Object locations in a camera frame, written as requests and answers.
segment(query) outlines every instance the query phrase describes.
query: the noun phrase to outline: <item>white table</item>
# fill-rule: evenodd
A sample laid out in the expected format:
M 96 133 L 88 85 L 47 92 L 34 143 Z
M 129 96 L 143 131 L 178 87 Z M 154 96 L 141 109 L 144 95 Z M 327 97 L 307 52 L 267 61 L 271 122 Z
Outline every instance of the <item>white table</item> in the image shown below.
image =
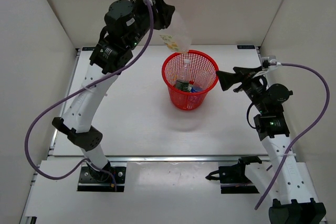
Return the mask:
M 256 50 L 238 50 L 236 46 L 193 49 L 213 57 L 220 70 L 260 66 Z M 90 55 L 90 51 L 82 51 L 71 93 L 80 88 Z M 219 160 L 232 165 L 237 158 L 233 155 L 267 154 L 255 130 L 247 125 L 247 95 L 222 92 L 218 84 L 195 111 L 175 108 L 161 77 L 162 63 L 168 55 L 166 47 L 149 47 L 139 62 L 113 84 L 93 120 L 104 134 L 105 154 L 114 156 L 112 161 L 127 162 L 125 191 L 78 192 L 79 169 L 63 180 L 37 176 L 25 216 L 37 217 L 36 224 L 269 223 L 268 198 L 254 211 L 260 194 L 222 195 L 219 182 L 205 179 L 218 169 Z M 73 156 L 81 155 L 78 147 L 58 134 L 54 155 L 40 168 L 53 176 L 63 175 L 80 160 Z M 300 163 L 299 169 L 317 199 L 306 165 Z
M 141 47 L 133 54 L 137 55 Z M 254 49 L 237 46 L 192 46 L 210 55 L 219 69 L 258 67 Z M 82 51 L 70 93 L 83 81 L 92 51 Z M 122 73 L 99 106 L 92 125 L 103 133 L 107 156 L 267 154 L 255 130 L 246 122 L 250 100 L 243 92 L 223 92 L 219 83 L 194 111 L 181 111 L 170 101 L 161 76 L 165 46 L 150 46 L 140 60 Z M 251 110 L 251 120 L 257 111 Z M 66 136 L 56 138 L 55 156 L 79 156 Z

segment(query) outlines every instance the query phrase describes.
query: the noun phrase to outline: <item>clear plastic bottle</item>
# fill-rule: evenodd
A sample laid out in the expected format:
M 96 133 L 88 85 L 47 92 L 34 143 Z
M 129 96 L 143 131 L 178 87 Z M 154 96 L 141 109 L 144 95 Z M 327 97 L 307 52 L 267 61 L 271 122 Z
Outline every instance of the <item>clear plastic bottle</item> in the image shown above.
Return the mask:
M 173 52 L 186 53 L 190 49 L 191 37 L 180 14 L 175 11 L 167 29 L 160 30 L 160 37 Z
M 188 92 L 190 78 L 191 78 L 190 60 L 184 59 L 183 66 L 177 73 L 175 87 L 181 91 Z
M 195 82 L 191 88 L 191 92 L 200 92 L 205 90 L 211 81 L 211 74 L 204 70 L 200 69 L 196 75 Z

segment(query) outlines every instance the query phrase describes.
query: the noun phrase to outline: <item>purple cable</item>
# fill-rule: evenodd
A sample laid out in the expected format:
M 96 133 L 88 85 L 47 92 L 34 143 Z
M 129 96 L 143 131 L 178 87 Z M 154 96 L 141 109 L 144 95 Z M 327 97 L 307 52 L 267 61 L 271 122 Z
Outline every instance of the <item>purple cable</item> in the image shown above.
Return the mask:
M 92 82 L 91 84 L 87 85 L 85 88 L 82 88 L 78 91 L 76 91 L 75 93 L 65 97 L 64 99 L 56 102 L 54 105 L 50 106 L 49 108 L 47 108 L 45 111 L 43 111 L 40 115 L 38 115 L 34 120 L 33 122 L 31 123 L 31 125 L 29 126 L 28 128 L 28 131 L 26 133 L 26 137 L 25 137 L 25 154 L 26 154 L 26 158 L 29 162 L 29 164 L 31 165 L 31 167 L 40 175 L 48 178 L 48 179 L 52 179 L 52 180 L 59 180 L 59 179 L 63 179 L 63 178 L 66 178 L 68 177 L 70 174 L 72 174 L 79 166 L 81 163 L 87 161 L 89 162 L 90 160 L 88 158 L 84 158 L 82 159 L 70 172 L 68 172 L 67 174 L 63 175 L 63 176 L 60 176 L 60 177 L 54 177 L 54 176 L 50 176 L 44 172 L 42 172 L 33 162 L 33 160 L 31 159 L 31 156 L 29 154 L 29 150 L 28 150 L 28 141 L 29 141 L 29 136 L 30 136 L 30 133 L 32 132 L 32 129 L 33 127 L 35 126 L 35 124 L 42 118 L 42 116 L 44 116 L 46 113 L 48 113 L 50 110 L 54 109 L 55 107 L 57 107 L 58 105 L 64 103 L 65 101 L 75 97 L 76 95 L 80 94 L 81 92 L 85 91 L 86 89 L 88 88 L 91 88 L 93 85 L 96 85 L 96 84 L 99 84 L 109 78 L 111 78 L 112 76 L 115 76 L 117 74 L 120 74 L 122 71 L 128 69 L 129 67 L 131 67 L 142 55 L 143 53 L 146 51 L 150 41 L 151 41 L 151 38 L 152 38 L 152 35 L 153 35 L 153 30 L 154 30 L 154 16 L 153 16 L 153 10 L 152 10 L 152 6 L 151 6 L 151 2 L 149 0 L 145 0 L 145 3 L 146 3 L 146 6 L 148 8 L 148 11 L 149 11 L 149 17 L 150 17 L 150 30 L 149 30 L 149 35 L 148 35 L 148 39 L 145 43 L 145 45 L 143 46 L 143 48 L 141 49 L 141 51 L 139 52 L 139 54 L 128 64 L 126 65 L 125 67 L 111 73 L 111 74 L 107 74 L 105 77 L 97 80 L 97 81 L 94 81 Z M 106 170 L 102 170 L 102 169 L 98 169 L 96 167 L 97 170 L 101 171 L 101 172 L 104 172 L 104 173 L 107 173 L 109 174 L 110 176 L 112 176 L 112 179 L 113 179 L 113 183 L 115 185 L 115 188 L 117 189 L 117 185 L 116 185 L 116 181 L 113 177 L 113 175 L 106 171 Z
M 272 167 L 273 167 L 272 165 L 268 166 L 268 168 L 266 169 L 266 171 L 268 172 L 269 170 L 271 170 Z
M 297 142 L 297 140 L 299 140 L 303 135 L 305 135 L 308 131 L 310 131 L 320 120 L 321 118 L 323 117 L 325 111 L 327 110 L 327 107 L 329 105 L 329 100 L 330 100 L 330 91 L 329 91 L 329 86 L 326 82 L 326 80 L 323 78 L 323 76 L 318 73 L 317 71 L 309 68 L 309 67 L 306 67 L 306 66 L 303 66 L 303 65 L 299 65 L 299 64 L 291 64 L 291 63 L 281 63 L 282 66 L 287 66 L 287 67 L 296 67 L 296 68 L 302 68 L 302 69 L 306 69 L 314 74 L 316 74 L 320 79 L 321 81 L 323 82 L 323 85 L 325 87 L 325 92 L 326 92 L 326 99 L 325 99 L 325 104 L 324 104 L 324 107 L 321 111 L 321 113 L 319 114 L 319 116 L 316 118 L 316 120 L 308 127 L 306 128 L 304 131 L 302 131 L 297 137 L 294 138 L 294 140 L 288 145 L 286 151 L 285 151 L 285 154 L 288 154 L 289 153 L 289 150 L 293 147 L 293 145 Z M 277 177 L 279 176 L 280 174 L 280 171 L 282 169 L 282 167 L 284 166 L 284 163 L 286 161 L 286 158 L 287 158 L 287 155 L 284 156 L 280 162 L 280 165 L 278 167 L 278 169 L 276 170 L 275 174 L 274 174 L 274 177 L 272 178 L 271 182 L 269 183 L 266 191 L 264 192 L 264 194 L 261 196 L 261 198 L 259 199 L 257 205 L 255 206 L 255 210 L 257 210 L 261 203 L 263 203 L 264 199 L 266 198 L 267 194 L 269 193 L 269 191 L 271 190 L 272 186 L 274 185 Z

